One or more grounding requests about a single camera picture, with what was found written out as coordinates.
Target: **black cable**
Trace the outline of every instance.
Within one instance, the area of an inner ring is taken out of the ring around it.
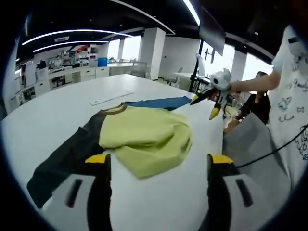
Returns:
[[[266,155],[264,155],[264,156],[262,156],[262,157],[259,157],[259,158],[255,159],[255,160],[252,160],[252,161],[250,161],[250,162],[248,162],[248,163],[246,163],[246,164],[244,164],[244,165],[240,165],[240,166],[236,166],[236,167],[237,167],[237,168],[245,167],[245,166],[247,166],[247,165],[253,164],[254,162],[257,162],[257,161],[259,161],[259,160],[262,160],[262,159],[264,159],[265,157],[268,157],[268,156],[270,156],[270,155],[272,155],[272,154],[278,152],[280,149],[282,149],[282,148],[284,148],[285,146],[287,146],[287,145],[289,145],[290,143],[292,143],[297,137],[299,137],[299,136],[306,130],[306,128],[308,128],[308,124],[306,124],[306,125],[304,126],[304,129],[303,129],[300,133],[298,133],[293,139],[291,139],[288,143],[286,143],[285,145],[281,146],[280,148],[275,149],[275,150],[272,151],[271,153],[266,154]]]

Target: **blue box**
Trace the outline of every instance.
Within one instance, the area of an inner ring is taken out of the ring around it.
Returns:
[[[103,57],[103,58],[98,58],[97,66],[107,66],[108,58]]]

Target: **gray chair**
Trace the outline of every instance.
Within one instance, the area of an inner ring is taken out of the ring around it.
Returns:
[[[184,70],[184,67],[181,67],[178,70],[178,73],[181,73]],[[168,76],[166,78],[164,78],[164,81],[167,82],[168,85],[170,86],[174,86],[174,87],[179,87],[179,80],[180,78],[176,77],[176,76]]]
[[[134,62],[130,74],[145,78],[148,64],[146,62]]]

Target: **hand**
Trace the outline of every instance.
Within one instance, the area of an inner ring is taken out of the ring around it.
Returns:
[[[238,121],[237,119],[232,120],[228,126],[223,130],[223,132],[225,134],[229,133],[233,128],[235,128],[238,124],[240,123],[240,121]]]

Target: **ceiling light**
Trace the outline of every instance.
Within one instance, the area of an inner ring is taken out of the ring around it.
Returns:
[[[22,45],[26,45],[34,40],[49,36],[49,35],[56,35],[56,34],[61,34],[61,33],[68,33],[68,32],[100,32],[100,33],[109,33],[109,34],[116,34],[116,35],[123,35],[127,37],[133,37],[132,35],[127,35],[123,33],[118,33],[118,32],[113,32],[113,31],[108,31],[108,30],[92,30],[92,29],[77,29],[77,30],[62,30],[62,31],[56,31],[56,32],[51,32],[45,35],[40,35],[35,38],[29,39],[26,42],[23,42]]]
[[[187,6],[188,10],[191,12],[194,20],[196,21],[196,23],[199,26],[200,25],[200,19],[199,19],[198,15],[197,15],[196,11],[193,8],[193,5],[191,4],[191,2],[189,0],[183,0],[183,2]]]
[[[153,17],[153,16],[149,15],[148,13],[146,13],[146,12],[144,12],[144,11],[142,11],[142,10],[140,10],[140,9],[138,9],[138,8],[136,8],[136,7],[134,7],[134,6],[129,5],[129,4],[127,4],[127,3],[125,3],[125,2],[122,2],[122,1],[119,1],[119,0],[109,0],[109,1],[112,1],[112,2],[115,2],[115,3],[118,3],[118,4],[121,4],[121,5],[123,5],[123,6],[126,6],[126,7],[131,8],[131,9],[133,9],[133,10],[139,12],[139,13],[142,13],[143,15],[145,15],[145,16],[147,16],[148,18],[151,18],[152,20],[156,21],[156,22],[159,23],[161,26],[163,26],[164,28],[166,28],[167,30],[169,30],[173,35],[175,35],[175,33],[174,33],[168,26],[166,26],[165,24],[163,24],[161,21],[157,20],[157,19],[155,18],[156,16]]]
[[[57,43],[57,44],[53,44],[47,47],[42,47],[39,48],[37,50],[34,50],[33,52],[37,52],[37,51],[41,51],[43,49],[47,49],[50,47],[55,47],[55,46],[60,46],[60,45],[65,45],[65,44],[72,44],[72,43],[108,43],[107,41],[73,41],[73,42],[63,42],[63,43]]]

